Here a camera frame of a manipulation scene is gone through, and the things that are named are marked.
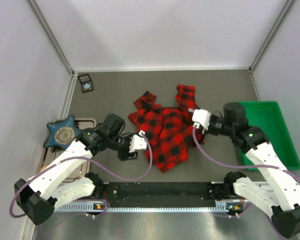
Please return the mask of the red black plaid shirt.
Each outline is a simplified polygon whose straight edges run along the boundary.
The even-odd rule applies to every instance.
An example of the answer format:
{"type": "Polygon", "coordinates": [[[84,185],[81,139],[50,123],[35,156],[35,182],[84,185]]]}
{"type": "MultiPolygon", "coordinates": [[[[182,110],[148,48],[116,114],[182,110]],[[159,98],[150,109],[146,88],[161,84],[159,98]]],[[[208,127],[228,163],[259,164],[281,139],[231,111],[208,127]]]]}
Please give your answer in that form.
{"type": "Polygon", "coordinates": [[[192,113],[197,109],[196,88],[178,84],[175,96],[177,107],[156,104],[157,96],[146,91],[134,101],[137,111],[128,115],[137,131],[144,131],[151,149],[152,164],[162,173],[188,160],[188,149],[195,147],[192,113]]]}

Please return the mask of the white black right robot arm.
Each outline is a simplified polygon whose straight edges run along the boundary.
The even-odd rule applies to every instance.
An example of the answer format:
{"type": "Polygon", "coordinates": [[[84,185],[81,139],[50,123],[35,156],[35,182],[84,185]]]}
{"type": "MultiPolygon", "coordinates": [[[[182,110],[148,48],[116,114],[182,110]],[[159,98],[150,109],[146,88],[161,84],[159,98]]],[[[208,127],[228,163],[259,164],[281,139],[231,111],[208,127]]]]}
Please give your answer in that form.
{"type": "Polygon", "coordinates": [[[249,200],[265,213],[274,229],[289,239],[300,233],[300,179],[288,171],[268,136],[258,126],[249,124],[246,109],[239,102],[223,106],[223,116],[206,109],[190,108],[193,130],[203,134],[225,136],[251,161],[251,165],[229,165],[225,168],[256,168],[271,191],[254,183],[243,173],[230,172],[224,183],[232,194],[249,200]]]}

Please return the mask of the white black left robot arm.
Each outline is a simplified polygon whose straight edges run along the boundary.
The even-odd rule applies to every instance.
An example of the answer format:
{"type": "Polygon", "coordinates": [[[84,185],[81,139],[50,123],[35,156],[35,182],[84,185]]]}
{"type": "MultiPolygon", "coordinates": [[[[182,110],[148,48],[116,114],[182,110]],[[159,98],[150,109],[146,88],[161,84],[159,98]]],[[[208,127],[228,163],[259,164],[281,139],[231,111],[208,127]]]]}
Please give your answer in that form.
{"type": "Polygon", "coordinates": [[[100,192],[103,181],[94,173],[64,183],[79,166],[106,149],[116,151],[118,159],[126,161],[136,159],[138,152],[148,147],[143,130],[123,133],[125,121],[113,113],[95,127],[76,128],[72,115],[62,122],[50,122],[47,127],[50,133],[44,145],[57,146],[63,152],[41,172],[14,184],[15,196],[9,207],[10,215],[17,218],[13,207],[18,205],[36,226],[47,221],[57,209],[100,192]]]}

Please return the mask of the small black brooch box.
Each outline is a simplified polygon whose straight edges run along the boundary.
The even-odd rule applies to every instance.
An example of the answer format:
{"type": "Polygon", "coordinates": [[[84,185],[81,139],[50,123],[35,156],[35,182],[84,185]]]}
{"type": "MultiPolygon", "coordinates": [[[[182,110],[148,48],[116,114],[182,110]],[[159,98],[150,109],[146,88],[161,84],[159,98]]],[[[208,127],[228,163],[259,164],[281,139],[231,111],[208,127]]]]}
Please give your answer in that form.
{"type": "Polygon", "coordinates": [[[94,90],[93,81],[88,73],[79,75],[77,78],[80,82],[82,93],[87,93],[94,90]]]}

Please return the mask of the green plastic bin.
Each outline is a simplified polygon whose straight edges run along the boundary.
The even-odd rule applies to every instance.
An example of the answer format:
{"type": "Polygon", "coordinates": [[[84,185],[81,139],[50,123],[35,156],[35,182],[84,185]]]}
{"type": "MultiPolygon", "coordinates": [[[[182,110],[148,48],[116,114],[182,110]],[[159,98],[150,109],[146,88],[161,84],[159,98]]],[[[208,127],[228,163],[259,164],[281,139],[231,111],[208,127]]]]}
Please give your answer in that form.
{"type": "Polygon", "coordinates": [[[270,140],[274,151],[289,171],[300,169],[286,122],[276,101],[241,101],[250,125],[259,127],[270,140]]]}

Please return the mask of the blue star-shaped dish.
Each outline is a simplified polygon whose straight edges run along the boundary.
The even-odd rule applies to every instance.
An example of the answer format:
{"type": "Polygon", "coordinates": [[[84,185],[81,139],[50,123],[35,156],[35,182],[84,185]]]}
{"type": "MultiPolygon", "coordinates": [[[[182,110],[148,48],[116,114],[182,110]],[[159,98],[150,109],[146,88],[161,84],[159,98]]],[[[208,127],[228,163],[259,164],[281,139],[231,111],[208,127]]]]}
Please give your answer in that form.
{"type": "Polygon", "coordinates": [[[75,125],[75,117],[69,115],[64,120],[57,120],[46,124],[49,134],[43,147],[57,147],[66,150],[72,141],[81,134],[81,130],[75,125]]]}

